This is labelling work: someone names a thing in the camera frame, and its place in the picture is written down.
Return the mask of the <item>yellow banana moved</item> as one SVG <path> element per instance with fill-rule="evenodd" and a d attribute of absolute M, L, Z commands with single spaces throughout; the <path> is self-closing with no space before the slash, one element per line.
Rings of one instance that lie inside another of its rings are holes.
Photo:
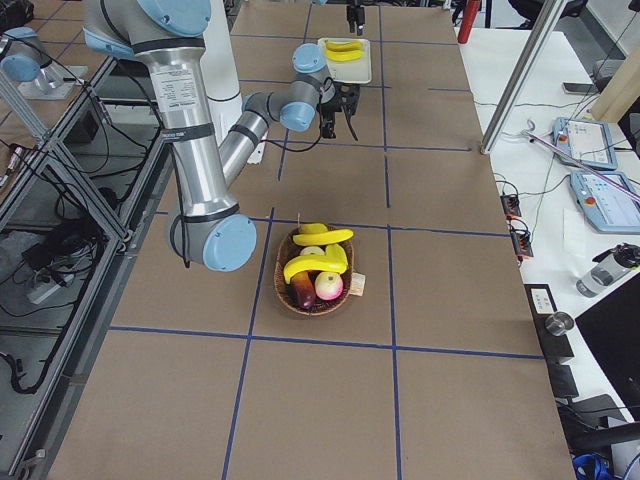
<path fill-rule="evenodd" d="M 325 54 L 328 60 L 338 63 L 353 62 L 363 57 L 362 50 L 334 51 L 326 49 Z"/>
<path fill-rule="evenodd" d="M 329 51 L 333 51 L 333 52 L 349 52 L 349 51 L 361 50 L 362 43 L 360 41 L 349 41 L 349 42 L 326 41 L 325 47 Z"/>

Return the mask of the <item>yellow banana basket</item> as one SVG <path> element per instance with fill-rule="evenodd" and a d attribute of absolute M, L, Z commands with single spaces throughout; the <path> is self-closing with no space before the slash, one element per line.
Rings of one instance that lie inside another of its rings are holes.
<path fill-rule="evenodd" d="M 285 282 L 290 284 L 292 278 L 303 271 L 326 271 L 342 274 L 347 268 L 348 262 L 341 258 L 303 255 L 289 260 L 283 268 L 283 275 Z"/>
<path fill-rule="evenodd" d="M 301 224 L 293 242 L 298 246 L 325 246 L 347 241 L 354 236 L 351 229 L 330 229 L 323 223 Z"/>

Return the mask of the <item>yellow banana front basket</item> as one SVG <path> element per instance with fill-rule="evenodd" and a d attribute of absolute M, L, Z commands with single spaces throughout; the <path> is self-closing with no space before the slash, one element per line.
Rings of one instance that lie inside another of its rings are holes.
<path fill-rule="evenodd" d="M 303 255 L 289 260 L 283 268 L 283 275 L 285 282 L 290 284 L 292 278 L 303 271 L 326 271 L 342 274 L 347 268 L 348 262 L 341 258 Z"/>

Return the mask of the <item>woven wicker basket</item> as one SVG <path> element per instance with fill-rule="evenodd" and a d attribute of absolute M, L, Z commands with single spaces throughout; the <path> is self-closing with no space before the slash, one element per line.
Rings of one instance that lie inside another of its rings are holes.
<path fill-rule="evenodd" d="M 354 267 L 348 228 L 303 223 L 282 240 L 275 263 L 274 289 L 289 310 L 306 316 L 336 310 L 349 294 Z"/>

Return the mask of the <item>paper tag on basket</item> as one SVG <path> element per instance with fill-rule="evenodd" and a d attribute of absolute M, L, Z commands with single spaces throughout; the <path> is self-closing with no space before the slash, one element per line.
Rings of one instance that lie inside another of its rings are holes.
<path fill-rule="evenodd" d="M 353 296 L 362 296 L 364 294 L 365 286 L 366 276 L 358 272 L 353 272 L 351 275 L 349 294 Z"/>

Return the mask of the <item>white rectangular plastic tray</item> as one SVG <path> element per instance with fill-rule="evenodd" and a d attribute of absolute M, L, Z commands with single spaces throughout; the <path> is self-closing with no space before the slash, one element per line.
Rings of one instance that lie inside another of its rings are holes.
<path fill-rule="evenodd" d="M 362 43 L 361 50 L 363 51 L 363 57 L 357 61 L 347 63 L 332 62 L 327 59 L 325 54 L 325 50 L 327 49 L 325 47 L 326 41 L 360 41 Z M 372 81 L 371 49 L 370 42 L 367 39 L 320 38 L 317 40 L 317 45 L 325 55 L 328 69 L 334 80 L 351 84 L 368 84 Z"/>

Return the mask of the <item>orange circuit board upper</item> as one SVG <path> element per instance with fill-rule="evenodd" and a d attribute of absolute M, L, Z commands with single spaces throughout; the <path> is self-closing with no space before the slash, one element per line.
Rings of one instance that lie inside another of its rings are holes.
<path fill-rule="evenodd" d="M 520 199 L 517 194 L 502 194 L 500 196 L 500 201 L 505 217 L 508 220 L 521 218 L 522 213 L 520 209 Z"/>

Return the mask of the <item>reacher grabber stick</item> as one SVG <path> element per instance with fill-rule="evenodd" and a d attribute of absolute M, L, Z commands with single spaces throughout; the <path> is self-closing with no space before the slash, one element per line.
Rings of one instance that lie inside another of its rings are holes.
<path fill-rule="evenodd" d="M 615 188 L 616 190 L 621 192 L 623 195 L 625 195 L 628 198 L 630 198 L 632 201 L 634 201 L 636 203 L 640 202 L 640 197 L 636 193 L 634 193 L 633 191 L 628 189 L 627 187 L 624 187 L 623 185 L 620 185 L 620 184 L 616 183 L 615 181 L 608 179 L 604 174 L 602 174 L 599 171 L 597 171 L 597 170 L 589 167 L 588 165 L 584 164 L 581 160 L 573 158 L 571 155 L 569 155 L 568 153 L 564 152 L 562 149 L 560 149 L 557 146 L 553 145 L 552 143 L 550 143 L 549 141 L 545 140 L 544 138 L 536 135 L 532 131 L 530 131 L 530 130 L 522 130 L 520 132 L 520 134 L 525 136 L 525 137 L 527 137 L 531 142 L 540 143 L 544 147 L 548 148 L 554 154 L 556 154 L 556 155 L 560 156 L 562 159 L 568 161 L 570 165 L 575 166 L 577 168 L 580 168 L 580 169 L 588 172 L 589 174 L 599 178 L 601 181 L 609 184 L 612 188 Z"/>

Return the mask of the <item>orange circuit board lower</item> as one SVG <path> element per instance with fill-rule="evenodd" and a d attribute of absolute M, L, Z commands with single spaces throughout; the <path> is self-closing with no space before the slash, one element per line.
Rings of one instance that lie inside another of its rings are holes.
<path fill-rule="evenodd" d="M 511 228 L 509 234 L 515 256 L 520 262 L 534 257 L 529 230 Z"/>

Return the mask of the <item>upper teach pendant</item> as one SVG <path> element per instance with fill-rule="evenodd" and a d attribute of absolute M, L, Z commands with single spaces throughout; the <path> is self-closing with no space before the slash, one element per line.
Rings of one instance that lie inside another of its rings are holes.
<path fill-rule="evenodd" d="M 593 169 L 614 171 L 618 168 L 611 132 L 604 122 L 558 117 L 553 125 L 553 142 Z"/>

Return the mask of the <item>teach pendant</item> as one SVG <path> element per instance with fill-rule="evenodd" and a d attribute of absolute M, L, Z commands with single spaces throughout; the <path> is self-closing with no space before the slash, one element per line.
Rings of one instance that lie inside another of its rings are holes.
<path fill-rule="evenodd" d="M 553 125 L 553 142 L 593 169 L 614 171 L 618 168 L 611 132 L 604 122 L 558 117 Z"/>
<path fill-rule="evenodd" d="M 602 172 L 600 176 L 585 171 L 570 175 L 570 186 L 588 223 L 606 234 L 639 233 L 639 201 L 623 172 Z"/>

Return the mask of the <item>lower teach pendant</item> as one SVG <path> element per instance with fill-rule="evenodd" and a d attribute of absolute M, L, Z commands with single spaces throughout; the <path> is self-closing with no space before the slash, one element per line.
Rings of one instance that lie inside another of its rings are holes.
<path fill-rule="evenodd" d="M 639 233 L 639 201 L 623 172 L 602 172 L 600 176 L 585 171 L 570 175 L 570 186 L 588 223 L 606 234 Z"/>

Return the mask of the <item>small steel cup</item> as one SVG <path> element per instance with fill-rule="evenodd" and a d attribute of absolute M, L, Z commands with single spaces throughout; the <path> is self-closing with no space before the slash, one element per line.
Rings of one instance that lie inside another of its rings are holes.
<path fill-rule="evenodd" d="M 545 330 L 556 337 L 565 335 L 575 326 L 574 318 L 563 311 L 557 311 L 549 315 L 544 321 Z"/>

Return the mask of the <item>clear water bottle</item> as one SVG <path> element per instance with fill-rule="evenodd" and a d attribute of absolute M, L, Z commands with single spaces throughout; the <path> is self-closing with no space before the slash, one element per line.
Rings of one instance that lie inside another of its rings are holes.
<path fill-rule="evenodd" d="M 596 265 L 576 282 L 582 295 L 593 298 L 639 267 L 639 247 L 622 243 L 592 259 Z"/>

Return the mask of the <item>white pedestal column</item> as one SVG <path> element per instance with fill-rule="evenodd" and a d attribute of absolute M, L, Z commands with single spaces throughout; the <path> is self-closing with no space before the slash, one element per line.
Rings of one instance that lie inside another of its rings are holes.
<path fill-rule="evenodd" d="M 262 159 L 261 141 L 268 122 L 242 109 L 242 95 L 229 27 L 221 1 L 206 1 L 209 22 L 203 33 L 205 51 L 200 59 L 204 83 L 203 106 L 212 125 L 214 146 L 227 178 L 239 174 L 248 163 Z"/>

